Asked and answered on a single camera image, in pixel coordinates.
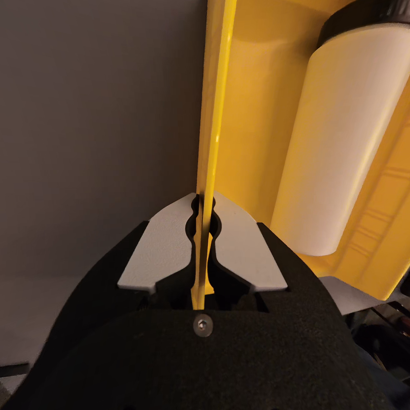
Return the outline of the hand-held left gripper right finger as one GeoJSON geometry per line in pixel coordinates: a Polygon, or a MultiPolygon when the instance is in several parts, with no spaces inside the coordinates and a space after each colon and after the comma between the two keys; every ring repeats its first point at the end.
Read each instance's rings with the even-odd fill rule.
{"type": "Polygon", "coordinates": [[[243,208],[214,192],[211,261],[252,292],[283,291],[288,285],[258,227],[243,208]]]}

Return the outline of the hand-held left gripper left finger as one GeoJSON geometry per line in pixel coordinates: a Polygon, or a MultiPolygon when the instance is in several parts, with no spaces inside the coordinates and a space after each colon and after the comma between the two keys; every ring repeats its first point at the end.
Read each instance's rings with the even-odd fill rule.
{"type": "Polygon", "coordinates": [[[120,289],[146,291],[154,294],[161,280],[193,267],[195,277],[196,251],[194,233],[188,221],[193,218],[195,193],[189,193],[157,212],[148,222],[117,285],[120,289]]]}

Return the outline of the yellow plastic bin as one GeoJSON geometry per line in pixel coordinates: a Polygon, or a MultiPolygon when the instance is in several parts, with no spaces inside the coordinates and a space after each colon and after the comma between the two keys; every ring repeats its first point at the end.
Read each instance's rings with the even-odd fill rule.
{"type": "MultiPolygon", "coordinates": [[[[238,1],[216,189],[269,225],[308,57],[331,12],[350,1],[238,1]]],[[[409,269],[409,81],[334,255],[300,255],[329,276],[390,301],[409,269]]]]}

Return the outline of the white plastic bottle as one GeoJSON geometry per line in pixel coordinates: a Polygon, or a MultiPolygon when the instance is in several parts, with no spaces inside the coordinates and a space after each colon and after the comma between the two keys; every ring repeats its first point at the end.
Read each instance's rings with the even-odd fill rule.
{"type": "Polygon", "coordinates": [[[404,23],[349,30],[311,55],[271,220],[295,253],[336,251],[409,70],[404,23]]]}

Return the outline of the black chair base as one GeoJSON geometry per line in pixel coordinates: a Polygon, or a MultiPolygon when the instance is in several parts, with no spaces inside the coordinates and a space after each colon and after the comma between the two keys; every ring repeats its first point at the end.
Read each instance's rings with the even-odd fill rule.
{"type": "Polygon", "coordinates": [[[24,376],[30,371],[30,363],[16,363],[11,365],[0,366],[0,378],[9,378],[15,376],[24,376]]]}

